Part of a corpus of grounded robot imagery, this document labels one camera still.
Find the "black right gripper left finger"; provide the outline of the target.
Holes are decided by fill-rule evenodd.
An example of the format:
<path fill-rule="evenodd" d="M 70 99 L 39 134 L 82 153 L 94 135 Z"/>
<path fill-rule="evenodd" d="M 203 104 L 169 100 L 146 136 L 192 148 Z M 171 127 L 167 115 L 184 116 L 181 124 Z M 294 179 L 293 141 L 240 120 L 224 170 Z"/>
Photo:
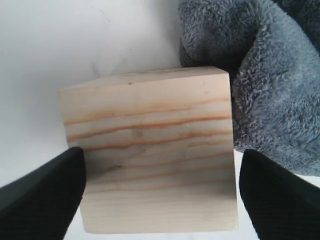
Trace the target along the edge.
<path fill-rule="evenodd" d="M 0 189 L 2 240 L 62 240 L 86 187 L 84 151 L 72 147 Z"/>

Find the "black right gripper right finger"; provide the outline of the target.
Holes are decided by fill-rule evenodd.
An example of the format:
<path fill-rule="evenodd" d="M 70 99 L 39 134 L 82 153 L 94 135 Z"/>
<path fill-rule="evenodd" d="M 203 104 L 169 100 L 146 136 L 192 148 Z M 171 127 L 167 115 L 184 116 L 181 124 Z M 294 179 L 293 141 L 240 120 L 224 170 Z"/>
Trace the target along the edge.
<path fill-rule="evenodd" d="M 243 153 L 239 192 L 260 240 L 320 238 L 320 189 L 256 150 Z"/>

